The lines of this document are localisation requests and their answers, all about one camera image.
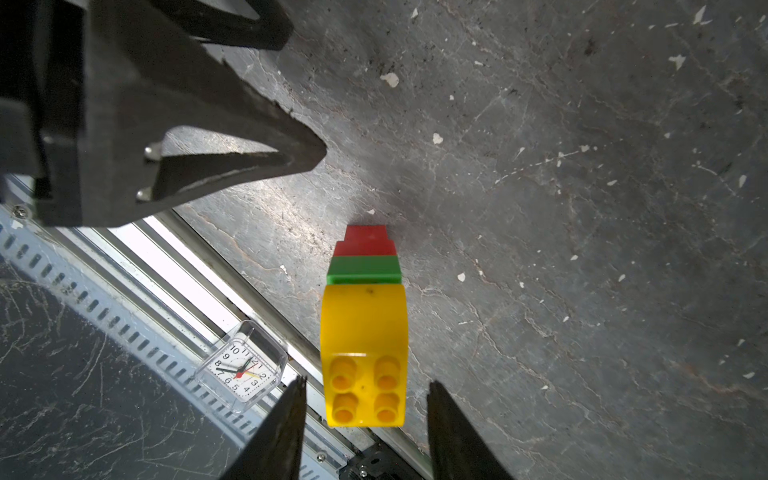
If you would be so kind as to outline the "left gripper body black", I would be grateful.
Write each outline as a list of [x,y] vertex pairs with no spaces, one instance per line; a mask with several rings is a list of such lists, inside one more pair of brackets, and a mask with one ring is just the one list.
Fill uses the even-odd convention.
[[120,226],[174,205],[166,199],[101,220],[84,216],[84,24],[84,10],[67,1],[1,4],[1,175],[31,179],[30,203],[46,226]]

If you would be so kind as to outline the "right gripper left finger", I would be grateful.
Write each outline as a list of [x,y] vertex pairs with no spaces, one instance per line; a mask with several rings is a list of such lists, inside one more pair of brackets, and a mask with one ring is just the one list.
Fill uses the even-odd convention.
[[306,407],[306,378],[300,376],[286,388],[221,479],[298,479]]

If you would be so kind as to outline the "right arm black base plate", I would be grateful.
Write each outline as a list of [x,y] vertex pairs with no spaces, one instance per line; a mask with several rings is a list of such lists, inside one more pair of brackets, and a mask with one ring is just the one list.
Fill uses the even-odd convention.
[[340,480],[423,480],[423,477],[383,443],[353,457],[338,473]]

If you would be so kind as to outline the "long red lego brick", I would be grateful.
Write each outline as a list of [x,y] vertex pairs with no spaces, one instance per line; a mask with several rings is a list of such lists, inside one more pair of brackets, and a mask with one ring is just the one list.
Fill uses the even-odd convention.
[[333,252],[334,257],[396,255],[396,247],[392,240],[343,240],[336,243]]

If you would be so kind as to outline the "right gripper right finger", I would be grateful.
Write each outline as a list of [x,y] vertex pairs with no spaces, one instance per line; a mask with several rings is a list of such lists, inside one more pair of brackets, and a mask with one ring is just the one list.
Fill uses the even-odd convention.
[[429,384],[427,410],[434,479],[513,479],[438,381]]

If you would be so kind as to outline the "green lego brick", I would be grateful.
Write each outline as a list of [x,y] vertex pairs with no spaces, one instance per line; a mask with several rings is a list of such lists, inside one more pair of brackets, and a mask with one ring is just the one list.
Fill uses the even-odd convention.
[[401,284],[397,256],[334,256],[326,275],[328,285]]

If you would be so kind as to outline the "yellow sloped lego brick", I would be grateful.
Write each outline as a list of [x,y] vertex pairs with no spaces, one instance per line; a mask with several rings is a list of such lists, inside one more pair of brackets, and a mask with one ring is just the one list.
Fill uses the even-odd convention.
[[320,352],[331,427],[405,423],[409,324],[401,284],[328,285]]

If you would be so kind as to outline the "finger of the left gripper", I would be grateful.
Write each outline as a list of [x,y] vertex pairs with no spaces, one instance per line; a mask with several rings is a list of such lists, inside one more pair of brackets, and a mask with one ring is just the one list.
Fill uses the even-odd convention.
[[277,1],[247,1],[256,19],[201,1],[152,0],[150,4],[201,43],[280,51],[294,30]]
[[139,204],[184,203],[240,183],[302,173],[325,143],[186,35],[138,39],[134,65],[145,175]]

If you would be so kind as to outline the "small red lego brick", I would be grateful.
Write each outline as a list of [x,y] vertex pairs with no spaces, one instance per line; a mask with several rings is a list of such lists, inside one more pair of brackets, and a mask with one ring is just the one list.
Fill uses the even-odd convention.
[[348,225],[345,232],[345,242],[377,242],[388,240],[385,225]]

